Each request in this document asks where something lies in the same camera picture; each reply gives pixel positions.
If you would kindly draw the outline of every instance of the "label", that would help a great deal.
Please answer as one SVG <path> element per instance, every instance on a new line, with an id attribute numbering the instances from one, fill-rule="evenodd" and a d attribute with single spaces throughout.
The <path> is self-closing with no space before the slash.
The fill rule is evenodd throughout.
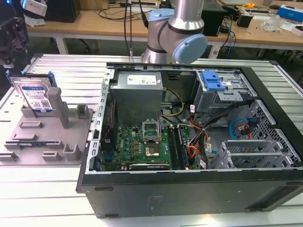
<path id="1" fill-rule="evenodd" d="M 195 113 L 195 105 L 190 105 L 190 112 Z"/>
<path id="2" fill-rule="evenodd" d="M 212 152 L 212 145 L 210 143 L 207 143 L 206 147 L 208 152 Z"/>
<path id="3" fill-rule="evenodd" d="M 200 160 L 200 166 L 203 168 L 203 169 L 206 169 L 206 163 L 201 159 Z"/>
<path id="4" fill-rule="evenodd" d="M 231 82 L 221 82 L 223 86 L 231 86 L 232 83 Z"/>
<path id="5" fill-rule="evenodd" d="M 129 75 L 127 76 L 128 85 L 157 85 L 154 75 Z"/>
<path id="6" fill-rule="evenodd" d="M 19 146 L 31 146 L 32 144 L 31 143 L 19 143 L 18 145 Z"/>
<path id="7" fill-rule="evenodd" d="M 52 110 L 49 100 L 44 96 L 43 87 L 22 87 L 23 95 L 30 107 L 39 112 L 49 112 Z"/>

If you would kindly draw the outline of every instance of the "white device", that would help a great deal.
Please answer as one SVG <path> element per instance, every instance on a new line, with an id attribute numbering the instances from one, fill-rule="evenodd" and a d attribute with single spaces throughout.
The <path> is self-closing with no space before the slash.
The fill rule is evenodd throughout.
<path id="1" fill-rule="evenodd" d="M 46 14 L 47 4 L 44 0 L 22 0 L 21 5 L 23 9 L 40 16 L 44 17 Z"/>

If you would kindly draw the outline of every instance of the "orange object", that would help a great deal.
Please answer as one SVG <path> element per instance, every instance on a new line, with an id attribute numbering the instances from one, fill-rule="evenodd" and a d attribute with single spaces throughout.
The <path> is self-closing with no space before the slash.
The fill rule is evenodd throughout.
<path id="1" fill-rule="evenodd" d="M 246 6 L 247 8 L 252 9 L 252 8 L 255 7 L 255 4 L 254 4 L 254 3 L 248 3 L 248 4 L 245 4 L 245 5 L 243 5 L 243 6 Z"/>

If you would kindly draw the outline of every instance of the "red wire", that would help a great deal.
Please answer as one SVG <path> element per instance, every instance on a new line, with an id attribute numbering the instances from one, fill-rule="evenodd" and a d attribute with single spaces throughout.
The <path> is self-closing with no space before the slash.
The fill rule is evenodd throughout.
<path id="1" fill-rule="evenodd" d="M 110 126 L 105 134 L 105 136 L 103 137 L 102 140 L 104 140 L 106 138 L 106 136 L 108 135 L 110 129 L 112 128 L 112 124 L 113 124 L 113 109 L 114 109 L 114 102 L 112 102 L 112 107 L 110 108 Z"/>

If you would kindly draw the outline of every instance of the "blue cable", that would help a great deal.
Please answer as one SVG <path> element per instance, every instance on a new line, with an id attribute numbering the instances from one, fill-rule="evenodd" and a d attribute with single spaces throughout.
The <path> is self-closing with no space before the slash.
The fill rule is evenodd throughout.
<path id="1" fill-rule="evenodd" d="M 231 37 L 231 45 L 229 46 L 229 50 L 228 50 L 228 53 L 227 53 L 227 57 L 229 57 L 230 53 L 231 53 L 231 50 L 232 50 L 232 30 L 231 30 L 231 26 L 232 24 L 229 26 L 228 28 L 228 33 L 229 33 L 229 36 Z"/>
<path id="2" fill-rule="evenodd" d="M 249 122 L 248 119 L 240 117 L 240 118 L 237 118 L 236 120 L 234 120 L 230 124 L 230 126 L 229 126 L 229 133 L 231 134 L 233 140 L 237 140 L 237 137 L 233 134 L 233 131 L 232 131 L 233 130 L 233 124 L 235 124 L 235 122 L 240 121 L 240 120 L 245 121 L 246 123 Z"/>

